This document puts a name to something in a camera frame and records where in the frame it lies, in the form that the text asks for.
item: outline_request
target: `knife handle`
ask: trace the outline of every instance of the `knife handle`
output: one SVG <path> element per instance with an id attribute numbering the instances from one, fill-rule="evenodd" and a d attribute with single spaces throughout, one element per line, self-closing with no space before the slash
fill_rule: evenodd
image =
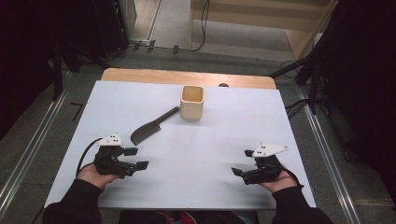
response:
<path id="1" fill-rule="evenodd" d="M 175 106 L 175 108 L 169 110 L 168 112 L 166 112 L 166 114 L 160 116 L 159 118 L 157 118 L 156 120 L 154 120 L 154 122 L 156 124 L 160 124 L 161 122 L 163 122 L 164 120 L 168 119 L 169 117 L 171 117 L 172 115 L 176 114 L 176 112 L 179 110 L 178 106 Z"/>

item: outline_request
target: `cable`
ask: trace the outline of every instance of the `cable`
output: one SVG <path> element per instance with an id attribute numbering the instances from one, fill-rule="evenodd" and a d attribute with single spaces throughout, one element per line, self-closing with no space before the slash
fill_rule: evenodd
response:
<path id="1" fill-rule="evenodd" d="M 294 60 L 285 61 L 285 62 L 283 62 L 283 63 L 279 66 L 279 69 L 282 68 L 282 65 L 283 65 L 284 63 L 297 63 L 297 62 L 294 61 Z M 288 76 L 286 76 L 286 73 L 283 74 L 283 76 L 284 76 L 284 77 L 287 77 L 287 78 L 293 78 L 293 77 L 288 77 Z"/>
<path id="2" fill-rule="evenodd" d="M 99 140 L 101 140 L 101 139 L 102 139 L 102 138 L 98 138 L 98 139 L 94 140 L 93 142 L 91 142 L 91 143 L 87 146 L 87 148 L 85 148 L 85 150 L 84 150 L 84 152 L 82 153 L 82 156 L 81 156 L 81 158 L 79 159 L 79 162 L 78 162 L 78 167 L 77 167 L 77 171 L 76 171 L 76 176 L 78 175 L 78 173 L 79 173 L 80 170 L 82 170 L 82 169 L 84 169 L 85 167 L 87 167 L 87 166 L 93 164 L 93 162 L 91 162 L 91 163 L 88 163 L 88 164 L 84 165 L 83 167 L 79 168 L 79 167 L 81 166 L 82 162 L 84 161 L 85 155 L 86 155 L 87 152 L 90 150 L 90 148 L 93 146 L 93 144 L 95 144 L 95 142 L 97 142 L 97 141 L 99 141 Z M 40 210 L 38 211 L 38 213 L 35 215 L 35 218 L 33 219 L 32 224 L 35 224 L 35 222 L 37 221 L 38 217 L 39 217 L 40 214 L 43 212 L 43 210 L 44 210 L 44 206 L 42 206 L 42 207 L 40 208 Z"/>
<path id="3" fill-rule="evenodd" d="M 206 9 L 206 15 L 205 15 L 205 25 L 204 25 L 204 14 L 205 14 L 205 9 Z M 206 41 L 206 22 L 207 22 L 207 15 L 209 14 L 209 0 L 206 1 L 204 9 L 202 10 L 202 15 L 201 15 L 201 29 L 202 29 L 202 42 L 201 45 L 197 49 L 192 49 L 191 51 L 197 51 L 201 49 Z"/>
<path id="4" fill-rule="evenodd" d="M 101 139 L 102 139 L 102 138 L 98 138 L 98 139 L 94 140 L 93 142 L 91 142 L 91 143 L 87 146 L 87 148 L 85 148 L 85 150 L 84 150 L 84 152 L 82 153 L 82 156 L 81 156 L 81 158 L 79 159 L 79 162 L 78 162 L 78 167 L 77 167 L 77 170 L 76 170 L 76 176 L 78 175 L 78 173 L 79 173 L 79 171 L 80 171 L 81 169 L 83 169 L 83 168 L 86 167 L 87 165 L 90 165 L 90 164 L 87 164 L 87 165 L 85 165 L 84 167 L 80 168 L 82 162 L 84 161 L 85 155 L 87 154 L 88 150 L 90 150 L 90 148 L 93 146 L 93 144 L 95 144 L 95 142 L 97 142 L 97 141 L 99 141 L 99 140 L 101 140 Z"/>
<path id="5" fill-rule="evenodd" d="M 317 98 L 313 102 L 322 102 L 322 98 Z M 286 113 L 288 114 L 288 119 L 291 119 L 296 115 L 305 105 L 308 105 L 312 101 L 310 99 L 299 100 L 292 105 L 285 106 Z"/>
<path id="6" fill-rule="evenodd" d="M 209 14 L 209 6 L 210 6 L 210 2 L 209 2 L 209 0 L 206 0 L 204 9 L 203 9 L 202 15 L 201 15 L 201 29 L 202 29 L 202 34 L 203 34 L 201 45 L 197 49 L 177 49 L 177 50 L 194 52 L 194 51 L 200 50 L 205 45 L 205 42 L 206 42 L 206 23 L 207 23 L 207 15 Z M 136 46 L 138 46 L 139 48 L 175 50 L 173 48 L 167 48 L 167 47 L 142 46 L 142 45 L 138 45 L 138 44 L 132 44 L 132 45 L 130 45 L 129 48 L 124 49 L 124 50 L 120 50 L 120 51 L 118 51 L 118 53 L 130 50 L 130 49 L 134 49 L 134 47 L 136 47 Z"/>

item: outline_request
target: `floor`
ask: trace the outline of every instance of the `floor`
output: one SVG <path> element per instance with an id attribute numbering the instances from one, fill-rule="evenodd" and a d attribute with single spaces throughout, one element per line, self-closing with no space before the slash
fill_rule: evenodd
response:
<path id="1" fill-rule="evenodd" d="M 111 63 L 126 68 L 179 69 L 265 76 L 294 60 L 284 31 L 219 22 L 207 24 L 205 46 L 199 53 L 180 52 L 172 56 L 174 45 L 181 49 L 188 47 L 187 23 L 180 19 L 188 15 L 177 13 L 175 17 L 176 13 L 173 13 L 185 12 L 186 7 L 189 7 L 188 2 L 161 2 L 152 34 L 147 41 L 156 40 L 156 47 L 170 49 L 157 50 L 150 54 L 143 49 L 136 52 L 128 51 Z M 196 23 L 194 27 L 199 27 L 200 22 Z M 194 33 L 196 35 L 193 45 L 198 46 L 201 43 L 200 30 L 196 29 Z M 64 85 L 68 88 L 63 98 L 52 103 L 52 88 L 49 87 L 0 142 L 0 148 L 7 149 L 7 153 L 0 158 L 4 167 L 0 172 L 0 184 L 3 186 L 0 223 L 28 223 L 39 214 L 62 162 L 63 154 L 78 125 L 78 118 L 82 112 L 78 113 L 79 105 L 87 101 L 92 85 L 100 79 L 102 72 L 100 67 L 91 63 L 85 64 L 79 74 L 64 71 Z M 304 98 L 304 93 L 309 89 L 309 85 L 296 86 L 293 83 L 292 78 L 296 74 L 296 71 L 291 71 L 276 79 L 276 86 L 285 105 Z M 301 150 L 318 207 L 322 208 L 334 223 L 396 223 L 396 214 L 391 209 L 394 205 L 377 174 L 364 164 L 345 160 L 343 145 L 330 120 L 319 108 L 317 111 L 313 116 L 308 108 L 304 108 L 290 120 L 290 125 Z M 49 119 L 47 125 L 43 124 L 43 118 L 50 117 L 49 112 L 53 113 L 54 117 Z M 318 126 L 320 132 L 315 132 L 313 127 Z M 5 195 L 5 189 L 13 190 Z M 352 205 L 345 206 L 343 199 L 350 200 Z M 103 210 L 102 213 L 104 223 L 116 223 L 114 220 L 117 220 L 117 211 Z M 273 215 L 273 211 L 260 211 L 260 223 L 271 223 Z"/>

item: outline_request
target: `black equipment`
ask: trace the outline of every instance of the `black equipment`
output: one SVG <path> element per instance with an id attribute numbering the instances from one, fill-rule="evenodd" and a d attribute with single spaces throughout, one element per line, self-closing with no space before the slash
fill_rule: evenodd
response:
<path id="1" fill-rule="evenodd" d="M 111 66 L 101 58 L 127 49 L 129 45 L 128 27 L 119 0 L 67 1 L 53 8 L 48 20 L 57 21 L 49 24 L 56 34 L 53 101 L 63 89 L 61 58 L 73 72 L 79 72 L 81 68 L 77 55 L 85 56 L 107 69 Z"/>
<path id="2" fill-rule="evenodd" d="M 253 157 L 253 153 L 253 150 L 245 150 L 245 155 L 247 157 Z M 300 184 L 297 176 L 294 173 L 280 164 L 276 155 L 269 157 L 256 157 L 254 160 L 256 162 L 256 166 L 258 167 L 256 170 L 243 172 L 242 170 L 231 168 L 233 170 L 233 174 L 242 177 L 246 185 L 275 182 L 279 178 L 280 172 L 285 171 L 295 179 L 298 187 L 304 187 Z"/>
<path id="3" fill-rule="evenodd" d="M 132 176 L 134 172 L 146 170 L 148 161 L 139 161 L 136 164 L 119 161 L 120 155 L 133 156 L 136 155 L 136 147 L 119 147 L 119 146 L 103 146 L 99 147 L 99 151 L 95 155 L 94 164 L 96 170 L 101 175 L 119 175 L 123 179 L 126 175 Z"/>
<path id="4" fill-rule="evenodd" d="M 345 145 L 346 158 L 362 161 L 380 175 L 396 203 L 396 5 L 390 1 L 339 1 L 313 51 L 270 77 L 302 66 L 298 85 L 312 77 L 313 107 L 324 81 L 325 105 Z"/>

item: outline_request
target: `black cable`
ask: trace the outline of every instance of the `black cable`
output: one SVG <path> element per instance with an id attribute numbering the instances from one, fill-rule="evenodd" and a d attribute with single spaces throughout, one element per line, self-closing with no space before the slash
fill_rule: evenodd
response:
<path id="1" fill-rule="evenodd" d="M 197 51 L 201 49 L 206 41 L 206 22 L 207 22 L 207 15 L 209 14 L 209 0 L 206 1 L 204 9 L 202 10 L 202 15 L 201 15 L 201 29 L 202 29 L 202 42 L 201 45 L 197 49 L 192 49 L 191 51 Z"/>
<path id="2" fill-rule="evenodd" d="M 282 69 L 282 66 L 283 66 L 284 63 L 296 63 L 296 61 L 294 61 L 294 60 L 289 60 L 289 61 L 285 61 L 285 62 L 281 63 L 281 64 L 279 65 L 279 70 Z M 286 76 L 286 73 L 284 73 L 283 76 L 284 76 L 284 77 L 287 77 L 287 78 L 293 78 L 293 77 L 288 77 L 288 76 Z"/>
<path id="3" fill-rule="evenodd" d="M 180 51 L 198 51 L 199 49 L 201 49 L 205 45 L 205 42 L 206 42 L 206 23 L 207 23 L 207 15 L 209 13 L 209 6 L 210 6 L 210 2 L 209 2 L 209 0 L 206 0 L 204 9 L 203 9 L 202 15 L 201 15 L 201 29 L 202 29 L 202 33 L 203 33 L 203 39 L 202 39 L 201 45 L 197 49 L 177 49 L 177 50 L 180 50 Z M 118 52 L 124 52 L 124 51 L 130 50 L 130 49 L 134 49 L 135 46 L 137 46 L 137 45 L 131 45 L 129 48 L 124 49 L 124 50 L 120 50 Z M 154 47 L 154 46 L 143 46 L 143 45 L 139 45 L 138 47 L 139 48 L 151 48 L 151 49 L 170 49 L 170 50 L 175 50 L 173 48 L 167 48 L 167 47 Z"/>
<path id="4" fill-rule="evenodd" d="M 87 166 L 87 165 L 85 165 L 83 168 L 80 168 L 82 162 L 84 161 L 85 155 L 87 154 L 88 150 L 90 150 L 90 148 L 93 146 L 93 144 L 95 144 L 95 142 L 97 142 L 97 141 L 99 141 L 99 140 L 101 140 L 101 139 L 102 139 L 102 138 L 98 138 L 98 139 L 94 140 L 93 142 L 91 142 L 91 143 L 87 146 L 87 148 L 85 148 L 85 150 L 84 150 L 84 152 L 82 153 L 82 156 L 81 156 L 81 158 L 79 159 L 79 162 L 78 162 L 78 167 L 77 167 L 77 170 L 76 170 L 76 176 L 78 175 L 78 173 L 79 173 L 79 171 L 80 171 L 81 169 L 83 169 L 84 167 Z"/>
<path id="5" fill-rule="evenodd" d="M 91 163 L 88 163 L 88 164 L 84 165 L 83 167 L 79 168 L 79 167 L 81 166 L 82 162 L 84 161 L 85 155 L 86 155 L 87 152 L 90 150 L 90 148 L 93 146 L 93 144 L 95 144 L 95 142 L 97 142 L 97 141 L 99 141 L 99 140 L 101 140 L 101 139 L 102 139 L 102 138 L 98 138 L 98 139 L 94 140 L 93 142 L 91 142 L 91 143 L 87 146 L 87 148 L 85 148 L 85 150 L 84 150 L 84 152 L 82 153 L 82 156 L 81 156 L 81 158 L 79 159 L 79 162 L 78 162 L 78 167 L 77 167 L 77 171 L 76 171 L 76 176 L 78 175 L 78 173 L 79 173 L 80 170 L 82 170 L 82 169 L 84 169 L 85 167 L 87 167 L 87 166 L 93 164 L 93 162 L 91 162 Z M 35 224 L 35 222 L 37 221 L 38 217 L 39 217 L 40 214 L 43 212 L 43 210 L 44 210 L 44 206 L 42 206 L 42 207 L 40 208 L 40 210 L 38 211 L 38 213 L 35 215 L 35 218 L 33 219 L 32 224 Z"/>
<path id="6" fill-rule="evenodd" d="M 323 98 L 317 98 L 313 100 L 313 102 L 319 102 L 319 103 L 322 101 Z M 302 99 L 302 100 L 298 100 L 292 105 L 285 106 L 288 119 L 294 117 L 294 115 L 296 115 L 302 108 L 304 108 L 304 106 L 308 105 L 309 103 L 311 103 L 310 99 Z"/>
<path id="7" fill-rule="evenodd" d="M 276 72 L 274 72 L 274 73 L 272 73 L 270 75 L 267 75 L 266 77 L 271 77 L 271 78 L 280 77 L 280 76 L 284 75 L 285 73 L 288 73 L 289 71 L 291 71 L 293 69 L 296 69 L 296 68 L 298 68 L 298 67 L 300 67 L 302 65 L 305 65 L 309 61 L 309 58 L 310 58 L 309 56 L 310 55 L 308 54 L 306 57 L 304 57 L 304 58 L 302 58 L 302 59 L 300 59 L 298 61 L 295 61 L 295 63 L 289 64 L 288 66 L 286 66 L 286 67 L 284 67 L 282 69 L 279 69 L 278 71 L 276 71 Z"/>

